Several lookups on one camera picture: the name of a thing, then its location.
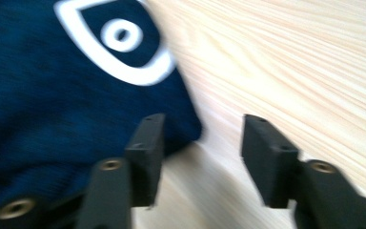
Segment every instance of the wood grain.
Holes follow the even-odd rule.
[[[206,131],[165,163],[136,228],[291,228],[239,155],[243,114],[337,165],[366,196],[366,1],[148,1]]]

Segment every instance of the wooden table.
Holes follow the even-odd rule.
[[[134,210],[135,228],[295,228],[292,210],[262,207],[241,161],[243,114],[366,196],[366,0],[148,4],[206,129],[165,161],[157,205]]]

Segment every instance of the blue cloth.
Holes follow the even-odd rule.
[[[83,189],[94,162],[123,155],[144,116],[167,116],[166,155],[200,137],[145,4],[84,2],[0,1],[0,204]]]

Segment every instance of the white eye-shaped design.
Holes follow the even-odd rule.
[[[81,14],[82,10],[113,1],[116,0],[64,0],[57,2],[54,10],[73,43],[100,69],[134,85],[151,86],[161,82],[175,68],[173,57],[162,41],[147,64],[139,68],[131,67],[103,47],[86,24]],[[121,32],[125,35],[116,39]],[[141,43],[143,35],[145,34],[137,25],[123,19],[107,22],[101,31],[103,43],[118,52],[133,51]]]

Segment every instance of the white circle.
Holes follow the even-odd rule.
[[[126,34],[118,39],[121,32]],[[108,21],[102,28],[101,37],[103,43],[112,50],[130,52],[141,44],[142,30],[130,21],[113,19]]]

